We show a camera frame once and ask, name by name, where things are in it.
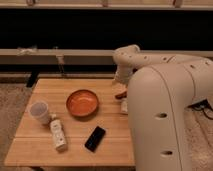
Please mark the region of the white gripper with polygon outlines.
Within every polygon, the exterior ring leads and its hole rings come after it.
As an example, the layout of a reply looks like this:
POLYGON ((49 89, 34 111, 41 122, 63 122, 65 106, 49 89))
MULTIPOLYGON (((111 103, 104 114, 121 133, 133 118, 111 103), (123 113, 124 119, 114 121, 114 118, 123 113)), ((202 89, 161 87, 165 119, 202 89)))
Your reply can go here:
POLYGON ((121 113, 128 114, 127 109, 127 86, 124 84, 119 83, 118 81, 115 81, 114 84, 119 87, 119 91, 115 94, 116 99, 122 99, 121 101, 121 113))

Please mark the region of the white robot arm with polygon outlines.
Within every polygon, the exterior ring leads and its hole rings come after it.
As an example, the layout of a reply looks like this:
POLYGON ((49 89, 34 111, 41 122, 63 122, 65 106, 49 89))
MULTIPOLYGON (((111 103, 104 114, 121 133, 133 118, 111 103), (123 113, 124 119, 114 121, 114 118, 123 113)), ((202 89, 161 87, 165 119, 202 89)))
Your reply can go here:
POLYGON ((116 49, 113 60, 114 80, 127 87, 136 171, 192 171, 184 109, 213 94, 213 60, 136 45, 116 49))

